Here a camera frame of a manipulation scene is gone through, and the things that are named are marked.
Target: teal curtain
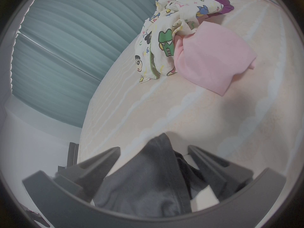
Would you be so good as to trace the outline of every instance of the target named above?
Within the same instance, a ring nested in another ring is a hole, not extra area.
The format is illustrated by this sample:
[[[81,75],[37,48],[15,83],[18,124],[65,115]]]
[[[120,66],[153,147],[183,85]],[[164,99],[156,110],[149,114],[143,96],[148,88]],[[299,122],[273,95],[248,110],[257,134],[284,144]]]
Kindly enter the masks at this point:
[[[155,0],[35,0],[14,46],[13,95],[82,127],[100,81],[155,9]]]

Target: dark gray garment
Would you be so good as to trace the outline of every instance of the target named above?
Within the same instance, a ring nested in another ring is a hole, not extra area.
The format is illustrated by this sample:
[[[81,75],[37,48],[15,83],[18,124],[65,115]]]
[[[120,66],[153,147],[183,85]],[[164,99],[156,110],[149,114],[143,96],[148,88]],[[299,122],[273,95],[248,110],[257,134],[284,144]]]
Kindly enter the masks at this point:
[[[173,151],[163,133],[106,177],[93,201],[97,207],[124,214],[172,217],[192,212],[192,195],[206,186],[200,172]]]

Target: beige bed sheet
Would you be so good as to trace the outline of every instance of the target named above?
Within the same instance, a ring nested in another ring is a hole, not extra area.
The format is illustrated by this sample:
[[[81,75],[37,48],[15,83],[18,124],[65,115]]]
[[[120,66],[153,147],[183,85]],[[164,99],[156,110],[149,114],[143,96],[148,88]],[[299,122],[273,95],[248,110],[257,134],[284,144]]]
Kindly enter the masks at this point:
[[[92,97],[78,162],[121,148],[116,171],[165,132],[174,150],[202,147],[250,168],[287,176],[284,200],[304,162],[304,50],[287,15],[268,0],[230,0],[235,7],[207,21],[242,36],[257,53],[256,68],[236,75],[221,97],[174,74],[138,83],[134,43],[113,64]]]

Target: folded pink cloth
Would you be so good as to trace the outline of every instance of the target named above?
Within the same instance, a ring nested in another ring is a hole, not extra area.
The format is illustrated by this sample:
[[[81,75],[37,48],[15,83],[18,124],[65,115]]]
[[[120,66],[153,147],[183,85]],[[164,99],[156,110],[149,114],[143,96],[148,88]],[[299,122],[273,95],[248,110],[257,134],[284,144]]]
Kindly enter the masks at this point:
[[[174,37],[176,71],[223,96],[232,77],[254,68],[256,53],[233,31],[203,21],[195,34]]]

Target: purple fabric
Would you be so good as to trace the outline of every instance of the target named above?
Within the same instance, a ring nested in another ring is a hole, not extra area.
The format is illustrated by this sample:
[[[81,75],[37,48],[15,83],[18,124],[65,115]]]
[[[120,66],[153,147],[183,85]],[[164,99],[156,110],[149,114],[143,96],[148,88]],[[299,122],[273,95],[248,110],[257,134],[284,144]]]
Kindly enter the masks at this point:
[[[208,14],[208,16],[214,16],[218,14],[224,14],[224,13],[229,13],[231,10],[234,10],[234,6],[230,4],[229,0],[215,0],[217,2],[220,2],[222,5],[224,5],[223,9],[220,12],[213,13],[213,14]]]

